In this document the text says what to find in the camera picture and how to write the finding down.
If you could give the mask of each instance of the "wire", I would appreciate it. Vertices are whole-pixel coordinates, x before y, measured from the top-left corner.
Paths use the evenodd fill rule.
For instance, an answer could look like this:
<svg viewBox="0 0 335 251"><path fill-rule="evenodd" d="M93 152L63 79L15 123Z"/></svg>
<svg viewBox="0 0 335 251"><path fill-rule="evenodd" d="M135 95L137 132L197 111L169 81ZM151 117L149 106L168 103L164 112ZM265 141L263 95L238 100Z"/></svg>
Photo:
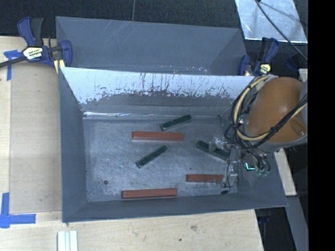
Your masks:
<svg viewBox="0 0 335 251"><path fill-rule="evenodd" d="M135 18L135 4L136 4L136 0L133 0L131 21L134 21L134 18Z"/></svg>
<svg viewBox="0 0 335 251"><path fill-rule="evenodd" d="M265 11L263 10L263 8L260 6L259 2L257 0L255 0L258 8L261 10L261 12L264 14L264 16L267 18L267 20L271 23L271 25L281 34L282 37L285 38L285 40L295 49L295 51L297 51L303 58L304 60L306 60L308 62L307 57L289 40L289 38L287 38L282 31L280 31L280 29L277 27L277 25L275 23L273 23L270 18L268 17L268 15L265 13Z"/></svg>
<svg viewBox="0 0 335 251"><path fill-rule="evenodd" d="M270 75L262 76L259 78L254 79L254 82L251 83L249 86L247 86L244 91L234 100L232 103L232 111L230 113L231 118L231 124L226 128L224 132L224 137L229 140L230 142L240 146L243 149L256 149L260 145L262 145L264 142L269 140L279 129L281 129L284 124L286 124L288 121L290 121L291 118L295 117L299 112L302 111L302 109L307 105L307 93L303 96L303 98L300 100L300 102L297 104L297 106L292 109L288 114L286 114L275 126L271 127L271 129L268 132L265 132L261 135L250 137L244 134L242 131L239 130L239 126L237 123L237 120L239 116L241 115L241 105L243 105L243 100L246 97L247 93L254 88L258 83L261 81L264 81L268 79ZM233 135L232 137L228 136L229 131L233 129ZM270 165L262 158L258 157L257 155L254 155L257 160L262 160L262 163L266 163L268 168L270 168Z"/></svg>

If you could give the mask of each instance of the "table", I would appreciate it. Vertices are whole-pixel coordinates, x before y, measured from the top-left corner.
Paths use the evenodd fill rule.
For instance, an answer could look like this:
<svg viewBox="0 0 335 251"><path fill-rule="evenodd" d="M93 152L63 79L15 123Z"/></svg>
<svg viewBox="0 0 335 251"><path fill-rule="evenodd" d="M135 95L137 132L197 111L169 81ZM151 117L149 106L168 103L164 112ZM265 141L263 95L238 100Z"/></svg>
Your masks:
<svg viewBox="0 0 335 251"><path fill-rule="evenodd" d="M4 51L25 46L20 37L0 37L0 62L6 60ZM37 213L36 224L0 229L1 250L56 250L57 232L72 230L77 231L80 251L264 250L254 210L62 223L59 152L55 151L59 150L54 115L58 109L48 103L58 98L55 86L43 84L57 79L53 74L45 65L21 62L13 66L13 80L7 81L7 68L0 69L0 196L10 192L10 213L26 212L30 206ZM20 107L27 99L30 104ZM34 103L41 103L39 110L33 111ZM275 156L285 194L296 195L284 150Z"/></svg>

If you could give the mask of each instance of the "wooden block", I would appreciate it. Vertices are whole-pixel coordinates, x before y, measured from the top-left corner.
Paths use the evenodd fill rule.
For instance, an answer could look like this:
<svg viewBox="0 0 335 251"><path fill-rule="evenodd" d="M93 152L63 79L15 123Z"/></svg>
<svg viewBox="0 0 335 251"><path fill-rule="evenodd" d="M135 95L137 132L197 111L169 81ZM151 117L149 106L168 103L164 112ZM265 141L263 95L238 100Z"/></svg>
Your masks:
<svg viewBox="0 0 335 251"><path fill-rule="evenodd" d="M204 175L204 174L191 174L186 175L187 182L217 182L222 181L223 175Z"/></svg>
<svg viewBox="0 0 335 251"><path fill-rule="evenodd" d="M184 133L133 131L131 138L133 140L182 141Z"/></svg>
<svg viewBox="0 0 335 251"><path fill-rule="evenodd" d="M147 190L123 190L122 199L154 198L154 197L174 197L178 192L175 188L168 189L147 189Z"/></svg>

